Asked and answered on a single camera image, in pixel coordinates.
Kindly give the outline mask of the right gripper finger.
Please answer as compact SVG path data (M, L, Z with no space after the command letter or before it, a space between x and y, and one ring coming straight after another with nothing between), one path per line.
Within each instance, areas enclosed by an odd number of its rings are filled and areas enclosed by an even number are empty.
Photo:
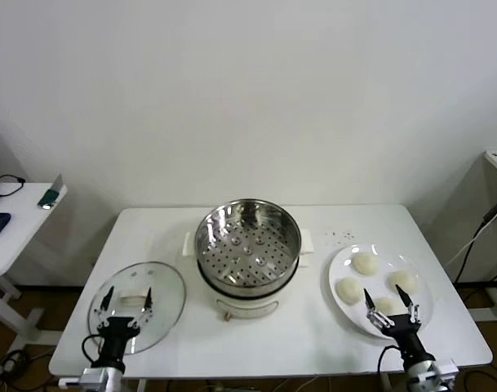
M364 289L364 297L367 308L366 317L377 329L389 329L395 326L395 322L386 314L378 310L369 292Z
M405 292L398 284L395 285L398 295L400 296L402 303L408 310L410 315L410 321L412 323L420 323L419 320L419 305L415 304L410 298L409 294Z

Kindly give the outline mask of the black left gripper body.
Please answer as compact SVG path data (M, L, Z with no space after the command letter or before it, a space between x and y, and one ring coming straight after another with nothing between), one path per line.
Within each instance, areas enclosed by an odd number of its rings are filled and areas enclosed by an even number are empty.
M123 357L128 341L140 334L140 325L132 317L110 317L98 327L103 346L96 360L98 368L124 368Z

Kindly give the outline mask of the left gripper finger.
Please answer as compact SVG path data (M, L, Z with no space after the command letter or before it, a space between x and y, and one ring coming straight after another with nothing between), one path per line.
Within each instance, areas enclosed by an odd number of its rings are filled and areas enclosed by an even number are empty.
M103 296L100 307L94 309L94 315L97 317L97 327L103 327L107 324L109 316L109 305L113 297L114 286L111 286L109 291Z
M142 305L140 312L135 316L135 322L133 322L133 327L143 327L153 316L153 299L152 299L152 288L150 287L147 291L147 296L145 297L144 304Z

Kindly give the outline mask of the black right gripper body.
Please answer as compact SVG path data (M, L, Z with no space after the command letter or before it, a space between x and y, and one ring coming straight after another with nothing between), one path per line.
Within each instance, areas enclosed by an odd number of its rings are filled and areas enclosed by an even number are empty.
M408 314L389 317L393 325L384 329L384 335L393 338L401 351L403 359L422 359L426 351L417 333L421 324L412 322Z

